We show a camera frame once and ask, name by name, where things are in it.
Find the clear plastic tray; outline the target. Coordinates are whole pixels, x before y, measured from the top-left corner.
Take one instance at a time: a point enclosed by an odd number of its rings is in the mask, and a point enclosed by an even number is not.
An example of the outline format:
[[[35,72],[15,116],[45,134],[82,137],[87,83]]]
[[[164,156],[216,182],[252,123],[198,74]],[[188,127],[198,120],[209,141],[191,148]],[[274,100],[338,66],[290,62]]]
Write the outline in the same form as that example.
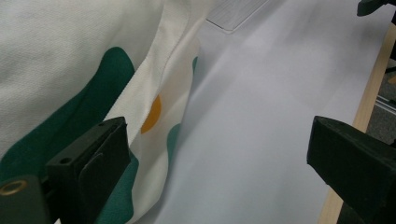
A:
[[[269,0],[214,0],[206,20],[230,34],[261,9]]]

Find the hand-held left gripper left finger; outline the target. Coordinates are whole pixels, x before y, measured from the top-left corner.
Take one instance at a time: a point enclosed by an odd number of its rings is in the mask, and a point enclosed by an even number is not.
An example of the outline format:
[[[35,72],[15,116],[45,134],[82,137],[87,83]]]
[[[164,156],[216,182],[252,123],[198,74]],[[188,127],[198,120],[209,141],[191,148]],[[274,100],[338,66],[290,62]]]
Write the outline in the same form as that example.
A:
[[[130,163],[126,121],[92,127],[47,164],[62,224],[93,224]]]

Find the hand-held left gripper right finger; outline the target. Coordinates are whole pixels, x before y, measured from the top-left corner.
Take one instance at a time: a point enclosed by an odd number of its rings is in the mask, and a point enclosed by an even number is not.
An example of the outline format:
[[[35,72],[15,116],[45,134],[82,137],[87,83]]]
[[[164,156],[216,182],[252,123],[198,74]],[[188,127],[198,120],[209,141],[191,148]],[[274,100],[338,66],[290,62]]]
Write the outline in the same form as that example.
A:
[[[307,163],[368,224],[396,224],[396,148],[336,119],[313,119]]]

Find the aluminium floor rail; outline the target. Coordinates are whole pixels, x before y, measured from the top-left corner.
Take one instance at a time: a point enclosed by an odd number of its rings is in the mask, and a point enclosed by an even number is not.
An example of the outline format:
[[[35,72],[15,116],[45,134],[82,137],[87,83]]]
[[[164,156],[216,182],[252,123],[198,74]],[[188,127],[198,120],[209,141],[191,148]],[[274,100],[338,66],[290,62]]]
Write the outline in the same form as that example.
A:
[[[396,101],[395,100],[390,100],[383,96],[378,95],[375,99],[375,104],[378,107],[380,107],[380,108],[382,108],[396,116]]]

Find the white tote bag green print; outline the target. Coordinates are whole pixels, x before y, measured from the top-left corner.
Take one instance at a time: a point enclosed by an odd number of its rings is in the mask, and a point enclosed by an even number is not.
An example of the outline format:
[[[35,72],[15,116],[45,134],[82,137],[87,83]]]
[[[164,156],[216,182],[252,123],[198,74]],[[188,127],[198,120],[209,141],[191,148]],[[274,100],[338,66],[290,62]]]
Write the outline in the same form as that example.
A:
[[[0,0],[0,181],[105,119],[127,122],[129,164],[97,224],[159,201],[213,0]]]

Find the black metal stand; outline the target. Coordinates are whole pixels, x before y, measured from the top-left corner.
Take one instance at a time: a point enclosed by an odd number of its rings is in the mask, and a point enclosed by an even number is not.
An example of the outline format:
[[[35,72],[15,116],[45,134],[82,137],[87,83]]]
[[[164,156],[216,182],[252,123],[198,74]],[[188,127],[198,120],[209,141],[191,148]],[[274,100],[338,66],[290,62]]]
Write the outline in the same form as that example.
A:
[[[396,0],[360,0],[358,3],[357,16],[363,17],[370,15],[384,5],[396,6]]]

